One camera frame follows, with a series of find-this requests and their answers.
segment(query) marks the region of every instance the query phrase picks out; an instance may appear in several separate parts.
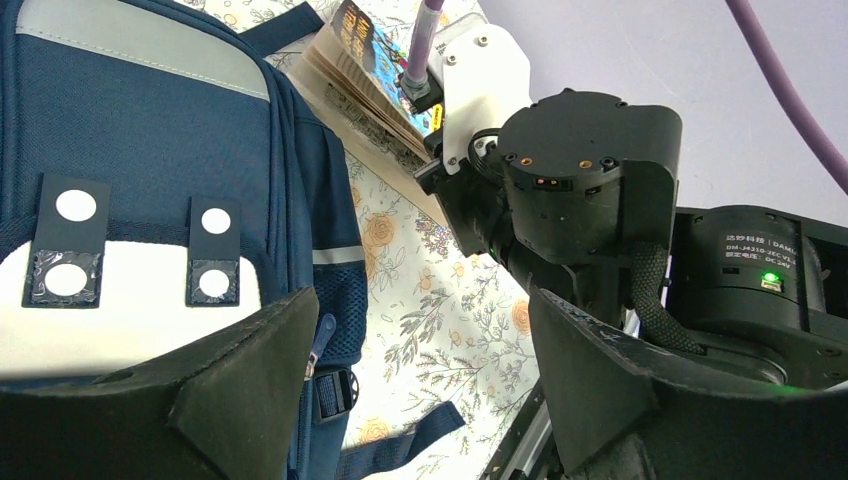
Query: zipper pull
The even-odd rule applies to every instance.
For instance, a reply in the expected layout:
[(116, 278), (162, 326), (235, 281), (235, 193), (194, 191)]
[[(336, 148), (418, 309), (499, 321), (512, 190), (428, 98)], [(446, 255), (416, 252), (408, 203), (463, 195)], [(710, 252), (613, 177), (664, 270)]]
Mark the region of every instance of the zipper pull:
[(306, 362), (306, 376), (303, 378), (304, 381), (312, 378), (312, 375), (315, 373), (315, 364), (318, 363), (318, 359), (324, 354), (324, 349), (327, 348), (327, 344), (330, 343), (330, 339), (333, 338), (334, 333), (336, 333), (336, 317), (331, 313), (327, 313), (321, 317), (321, 321), (318, 324), (318, 331), (315, 332), (315, 340), (312, 341), (312, 351), (309, 352), (309, 361)]

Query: backpack zipper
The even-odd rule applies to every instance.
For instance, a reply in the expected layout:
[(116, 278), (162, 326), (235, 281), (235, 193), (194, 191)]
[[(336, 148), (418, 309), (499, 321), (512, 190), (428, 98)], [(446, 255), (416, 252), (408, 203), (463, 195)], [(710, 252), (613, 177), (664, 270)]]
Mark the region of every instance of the backpack zipper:
[(318, 330), (312, 340), (312, 348), (309, 352), (309, 360), (306, 363), (306, 374), (304, 375), (303, 391), (300, 395), (297, 418), (297, 468), (299, 477), (308, 477), (309, 461), (309, 438), (312, 435), (312, 376), (315, 374), (315, 366), (324, 350), (336, 333), (336, 317), (328, 313), (321, 317), (318, 322)]
[(327, 348), (327, 344), (330, 343), (330, 339), (333, 338), (334, 333), (336, 333), (336, 317), (331, 313), (325, 314), (318, 323), (318, 331), (315, 332), (315, 339), (312, 341), (309, 360), (306, 362), (304, 381), (312, 379), (312, 376), (315, 374), (315, 364), (318, 363), (321, 355), (324, 354), (324, 349)]

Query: black buckle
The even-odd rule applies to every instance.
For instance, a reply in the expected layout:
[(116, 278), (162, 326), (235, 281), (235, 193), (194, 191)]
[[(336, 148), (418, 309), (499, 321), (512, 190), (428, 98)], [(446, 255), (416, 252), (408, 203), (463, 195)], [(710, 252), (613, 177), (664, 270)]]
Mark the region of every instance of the black buckle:
[(316, 424), (335, 420), (353, 409), (359, 399), (359, 380), (349, 368), (319, 370), (312, 377), (313, 420)]

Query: book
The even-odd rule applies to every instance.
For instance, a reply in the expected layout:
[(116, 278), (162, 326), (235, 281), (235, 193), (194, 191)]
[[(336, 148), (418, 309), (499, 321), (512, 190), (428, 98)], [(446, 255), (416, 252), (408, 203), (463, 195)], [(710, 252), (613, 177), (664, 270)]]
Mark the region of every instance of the book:
[(425, 165), (420, 154), (391, 135), (316, 70), (304, 66), (305, 62), (295, 62), (288, 70), (289, 79), (315, 116), (342, 140), (348, 161), (361, 163), (438, 225), (447, 227), (436, 197), (424, 193), (413, 178), (412, 174)]
[(303, 52), (300, 63), (301, 72), (296, 68), (294, 76), (319, 74), (422, 162), (428, 160), (424, 137), (438, 130), (443, 110), (437, 105), (427, 112), (411, 112), (398, 86), (406, 68), (402, 50), (353, 0), (339, 5)]

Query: white bracket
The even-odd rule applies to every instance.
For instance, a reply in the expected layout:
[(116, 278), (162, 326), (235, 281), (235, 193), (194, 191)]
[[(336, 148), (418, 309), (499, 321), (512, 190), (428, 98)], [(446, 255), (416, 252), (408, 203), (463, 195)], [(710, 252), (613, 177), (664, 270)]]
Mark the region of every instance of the white bracket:
[(530, 61), (506, 30), (481, 25), (451, 41), (444, 53), (445, 169), (459, 171), (471, 137), (500, 128), (530, 105)]

